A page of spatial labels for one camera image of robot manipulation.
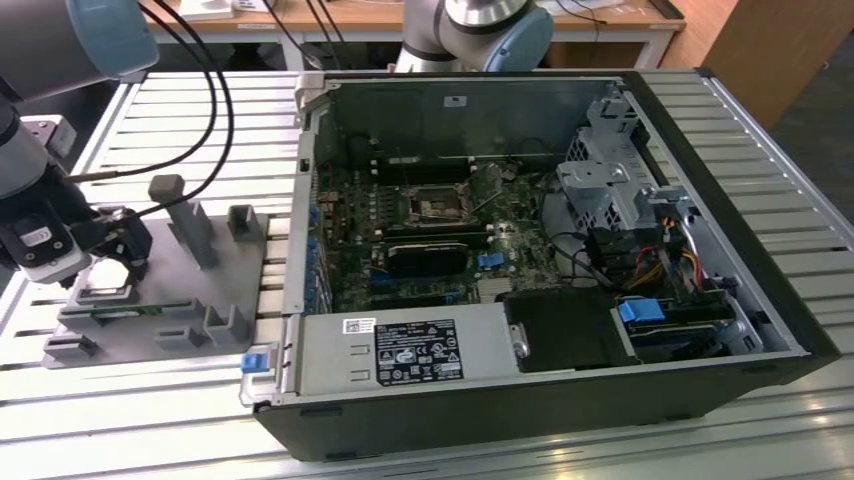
cable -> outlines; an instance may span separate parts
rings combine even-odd
[[[175,157],[172,160],[167,160],[165,162],[160,162],[153,165],[148,165],[147,167],[136,168],[132,170],[124,170],[124,171],[108,170],[104,172],[84,173],[81,175],[68,175],[63,179],[65,183],[84,183],[84,182],[93,182],[97,180],[107,180],[111,178],[129,177],[132,175],[149,173],[156,170],[161,170],[167,167],[171,167],[172,165],[177,165],[180,162],[187,160],[187,158],[189,158],[199,151],[199,149],[205,145],[208,139],[211,138],[211,135],[213,134],[213,128],[216,126],[216,117],[219,114],[219,111],[217,111],[219,100],[216,98],[216,87],[213,85],[213,78],[211,77],[211,68],[208,64],[204,62],[204,60],[199,57],[196,52],[192,50],[192,47],[189,46],[187,41],[183,39],[183,37],[177,34],[177,32],[175,32],[172,27],[169,27],[169,25],[160,18],[157,18],[157,16],[148,9],[148,7],[140,4],[139,8],[143,11],[143,13],[145,13],[148,18],[151,18],[155,21],[155,23],[160,25],[160,28],[163,28],[163,30],[169,34],[169,36],[175,39],[177,44],[184,48],[193,62],[196,63],[196,65],[199,65],[199,68],[201,69],[201,73],[204,74],[204,79],[208,84],[208,91],[211,92],[211,118],[208,120],[208,125],[195,145],[189,147],[189,149],[177,157]]]
[[[574,266],[576,266],[578,268],[580,268],[582,270],[584,270],[587,273],[590,273],[590,275],[592,276],[592,278],[599,282],[599,284],[610,289],[618,290],[618,291],[623,291],[623,289],[620,287],[618,287],[616,285],[614,285],[614,282],[611,282],[611,280],[608,280],[608,278],[602,274],[600,271],[598,271],[592,266],[587,265],[584,262],[582,262],[578,257],[570,255],[570,253],[563,250],[558,244],[554,242],[554,239],[558,238],[562,235],[574,235],[576,232],[560,232],[558,234],[555,234],[554,236],[548,235],[548,232],[546,231],[546,221],[544,221],[544,210],[546,210],[546,193],[548,191],[548,185],[551,184],[551,180],[555,179],[558,177],[558,172],[554,172],[552,174],[546,174],[546,177],[543,178],[543,191],[540,193],[540,197],[539,197],[539,227],[540,230],[543,232],[543,235],[546,235],[547,238],[547,243],[551,245],[551,247],[555,249],[555,252],[563,257],[566,258]]]
[[[269,5],[269,0],[264,0],[264,7],[267,8],[267,12],[269,13],[269,16],[276,21],[276,25],[279,25],[279,30],[282,30],[282,33],[284,33],[284,36],[288,37],[288,40],[291,41],[291,43],[296,47],[296,50],[299,50],[299,53],[303,56],[303,59],[308,62],[308,65],[315,67],[318,70],[323,70],[323,63],[320,62],[320,60],[318,60],[318,58],[314,55],[311,55],[306,51],[303,46],[299,44],[299,42],[294,38],[294,35],[291,35],[290,30],[284,26],[284,23],[282,23],[282,20],[279,20],[279,16],[276,15],[276,12],[274,11],[272,6]]]
[[[320,27],[320,31],[323,32],[323,36],[326,37],[326,43],[330,45],[332,60],[335,60],[335,68],[338,68],[339,70],[343,70],[342,61],[338,58],[338,53],[335,53],[335,44],[332,43],[332,37],[330,37],[330,32],[326,29],[326,25],[323,25],[323,20],[320,20],[320,15],[318,15],[318,9],[315,8],[315,3],[312,0],[306,0],[306,3],[308,4],[311,15],[315,17],[315,22],[318,23],[318,27]]]
[[[590,15],[591,15],[590,17],[584,17],[583,15],[579,15],[578,13],[571,12],[571,11],[570,11],[570,9],[568,9],[568,8],[566,8],[566,7],[563,6],[563,2],[562,2],[560,0],[556,0],[558,5],[560,6],[560,9],[562,9],[562,10],[563,10],[568,15],[574,16],[575,18],[580,18],[582,20],[587,20],[588,22],[592,22],[592,28],[594,28],[594,29],[595,29],[595,31],[596,31],[596,35],[595,35],[594,40],[592,40],[592,48],[590,49],[590,56],[588,56],[588,59],[587,59],[587,68],[592,68],[592,60],[594,60],[594,58],[595,58],[595,56],[596,56],[596,49],[598,49],[598,46],[599,46],[599,35],[600,35],[600,32],[599,32],[599,25],[607,25],[607,24],[608,24],[608,22],[606,22],[604,20],[599,20],[599,19],[596,18],[596,12],[595,12],[595,11],[594,11],[594,9],[592,9],[592,8],[590,8],[587,5],[584,5],[583,3],[580,3],[578,0],[570,0],[570,1],[571,1],[575,5],[578,5],[579,7],[582,7],[584,10],[587,10],[587,11],[590,12]]]
[[[140,175],[143,173],[149,173],[156,170],[161,170],[163,168],[171,167],[172,165],[177,165],[180,162],[183,162],[187,158],[189,158],[189,156],[193,153],[199,151],[199,149],[204,146],[208,139],[211,138],[211,134],[213,133],[213,128],[216,125],[216,117],[219,115],[219,99],[216,96],[216,86],[213,85],[213,78],[211,77],[209,64],[204,62],[201,57],[199,57],[196,52],[192,50],[192,47],[189,46],[187,41],[183,39],[183,37],[177,34],[177,32],[175,32],[172,27],[169,27],[169,25],[167,25],[167,23],[155,15],[155,13],[145,7],[145,5],[140,4],[139,7],[145,13],[145,15],[155,21],[157,25],[160,25],[160,28],[163,28],[163,30],[175,39],[177,44],[184,48],[193,62],[201,68],[201,73],[204,74],[204,80],[207,81],[207,84],[208,84],[208,90],[211,91],[211,119],[208,121],[208,125],[204,130],[204,134],[201,135],[201,138],[199,138],[199,141],[189,148],[189,150],[187,150],[187,152],[184,152],[181,155],[179,155],[172,160],[168,160],[165,162],[157,163],[155,165],[149,165],[147,167],[136,168],[133,170],[116,172],[116,175],[113,178],[129,177],[131,175]]]
[[[231,98],[231,89],[228,87],[228,82],[225,81],[225,74],[223,73],[223,69],[216,64],[216,61],[213,59],[213,55],[211,54],[211,50],[208,49],[208,46],[205,45],[204,40],[201,40],[201,37],[199,37],[199,34],[196,33],[196,31],[192,28],[192,26],[189,25],[189,23],[187,23],[184,18],[177,14],[177,12],[172,9],[172,7],[164,2],[164,0],[153,0],[153,2],[165,11],[165,13],[175,19],[177,24],[181,26],[181,28],[184,29],[184,31],[187,32],[187,34],[192,38],[192,40],[196,43],[196,45],[199,45],[199,49],[201,50],[201,53],[204,54],[204,56],[207,57],[208,61],[213,65],[213,70],[216,72],[216,77],[217,77],[219,82],[220,82],[221,87],[223,87],[223,97],[224,97],[224,101],[225,101],[225,112],[227,112],[227,117],[228,117],[228,127],[227,127],[227,133],[225,133],[225,144],[223,146],[223,154],[221,154],[221,156],[219,158],[219,161],[216,162],[216,166],[213,167],[213,170],[211,171],[211,174],[208,175],[208,177],[201,182],[201,185],[199,185],[199,187],[192,192],[189,192],[188,194],[183,195],[181,197],[176,198],[175,200],[171,200],[171,201],[168,201],[168,202],[165,202],[165,203],[163,203],[160,205],[156,205],[156,206],[153,206],[151,208],[147,208],[145,210],[143,210],[140,212],[136,212],[131,216],[128,216],[124,219],[121,219],[120,222],[128,222],[132,219],[137,219],[137,218],[144,217],[145,215],[151,215],[152,213],[159,212],[161,210],[165,210],[167,208],[172,207],[173,205],[177,205],[177,204],[180,204],[183,202],[187,202],[188,200],[192,200],[196,196],[199,196],[199,194],[208,188],[208,186],[211,186],[211,183],[213,183],[213,180],[216,180],[219,172],[223,170],[223,167],[225,166],[225,161],[228,160],[228,155],[231,154],[231,148],[233,146],[233,141],[235,141],[235,106],[233,106],[233,102],[232,102],[232,98]],[[156,14],[153,14],[153,12],[151,12],[151,15],[152,15],[153,18],[157,17]]]
[[[335,33],[338,34],[338,41],[343,45],[347,45],[347,40],[344,40],[344,36],[342,35],[342,31],[338,28],[338,23],[335,23],[335,19],[332,18],[332,14],[330,13],[328,8],[326,8],[326,2],[323,0],[318,0],[318,3],[320,4],[320,8],[323,9],[323,13],[326,14],[326,18],[330,19],[330,23],[332,24],[332,28],[335,29]]]

gray robot arm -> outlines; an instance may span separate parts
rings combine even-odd
[[[157,45],[135,0],[0,0],[0,45],[0,263],[68,283],[89,253],[144,262],[151,238],[136,225],[131,241],[105,240],[123,233],[63,181],[13,106],[147,68]]]
[[[534,0],[407,0],[395,71],[524,71],[542,60],[554,31]]]

green circuit board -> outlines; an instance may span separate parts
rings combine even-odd
[[[518,165],[503,160],[475,166],[464,182],[447,185],[380,185],[367,169],[319,173],[335,312],[480,303],[483,280],[507,279],[499,284],[512,290],[560,284],[538,219],[543,174],[519,173]],[[446,224],[482,225],[490,232],[486,246],[468,250],[463,271],[391,278],[383,263],[390,245],[380,232]],[[500,265],[482,268],[478,257],[496,253],[503,254]]]

slotted aluminum table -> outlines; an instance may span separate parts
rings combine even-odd
[[[843,357],[791,385],[759,390],[703,419],[410,452],[339,463],[294,460],[237,400],[240,356],[48,371],[41,347],[65,292],[17,275],[0,300],[0,478],[742,479],[854,476],[851,227],[715,79],[644,72],[711,172],[839,346]],[[237,128],[209,214],[232,203],[274,215],[257,341],[279,331],[296,165],[296,74],[229,74]],[[76,173],[148,165],[199,138],[199,74],[121,85]],[[224,139],[171,169],[191,189]],[[662,165],[675,181],[675,173]],[[145,176],[87,186],[91,202],[143,208]],[[566,408],[572,408],[567,399]],[[436,428],[442,428],[436,419]]]

power supply label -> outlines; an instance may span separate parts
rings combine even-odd
[[[376,325],[374,340],[383,387],[464,378],[454,320]]]

